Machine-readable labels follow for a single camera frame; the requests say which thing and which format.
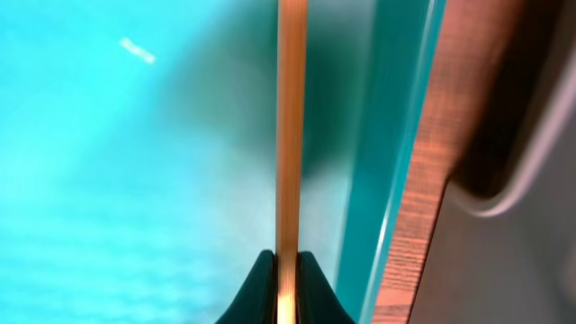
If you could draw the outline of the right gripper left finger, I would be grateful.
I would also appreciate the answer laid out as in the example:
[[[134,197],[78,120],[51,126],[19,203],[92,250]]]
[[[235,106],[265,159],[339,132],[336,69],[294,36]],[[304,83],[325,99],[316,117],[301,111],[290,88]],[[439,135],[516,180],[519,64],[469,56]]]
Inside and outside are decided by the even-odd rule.
[[[217,324],[275,323],[275,254],[263,250]]]

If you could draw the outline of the wooden chopstick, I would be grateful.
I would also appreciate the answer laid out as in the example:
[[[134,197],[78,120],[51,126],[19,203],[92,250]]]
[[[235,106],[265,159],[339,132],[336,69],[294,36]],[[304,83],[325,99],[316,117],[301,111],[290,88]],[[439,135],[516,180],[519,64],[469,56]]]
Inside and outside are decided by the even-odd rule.
[[[297,322],[296,274],[307,25],[307,0],[279,0],[275,190],[278,324]]]

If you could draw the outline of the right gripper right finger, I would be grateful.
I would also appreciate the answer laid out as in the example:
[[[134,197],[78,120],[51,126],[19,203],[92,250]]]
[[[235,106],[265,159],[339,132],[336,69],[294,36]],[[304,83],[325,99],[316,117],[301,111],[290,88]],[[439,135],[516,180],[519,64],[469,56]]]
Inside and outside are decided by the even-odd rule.
[[[297,257],[296,305],[299,324],[355,324],[309,251]]]

